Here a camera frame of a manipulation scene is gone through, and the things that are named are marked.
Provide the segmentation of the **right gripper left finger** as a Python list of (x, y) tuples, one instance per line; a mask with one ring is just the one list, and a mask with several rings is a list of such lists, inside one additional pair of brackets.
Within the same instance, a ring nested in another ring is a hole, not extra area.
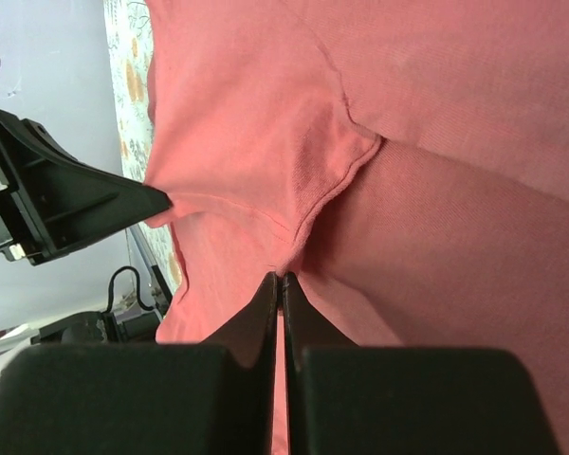
[(278, 279), (196, 344), (42, 344), (0, 374), (0, 454), (267, 454)]

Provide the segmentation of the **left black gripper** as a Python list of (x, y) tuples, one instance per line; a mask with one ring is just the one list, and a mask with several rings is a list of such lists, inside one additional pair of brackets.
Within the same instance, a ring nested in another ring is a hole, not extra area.
[(43, 125), (0, 110), (0, 253), (45, 264), (171, 207), (163, 191), (88, 166)]

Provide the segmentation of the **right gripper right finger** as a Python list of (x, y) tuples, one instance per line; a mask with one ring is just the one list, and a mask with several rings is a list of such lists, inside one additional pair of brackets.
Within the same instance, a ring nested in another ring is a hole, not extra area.
[(496, 349), (361, 347), (283, 280), (293, 454), (557, 454), (532, 379)]

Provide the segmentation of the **pink t shirt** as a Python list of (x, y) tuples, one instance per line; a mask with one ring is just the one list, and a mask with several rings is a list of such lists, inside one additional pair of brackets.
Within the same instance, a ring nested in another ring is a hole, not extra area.
[(158, 341), (291, 271), (359, 344), (514, 353), (569, 454), (569, 1), (148, 9)]

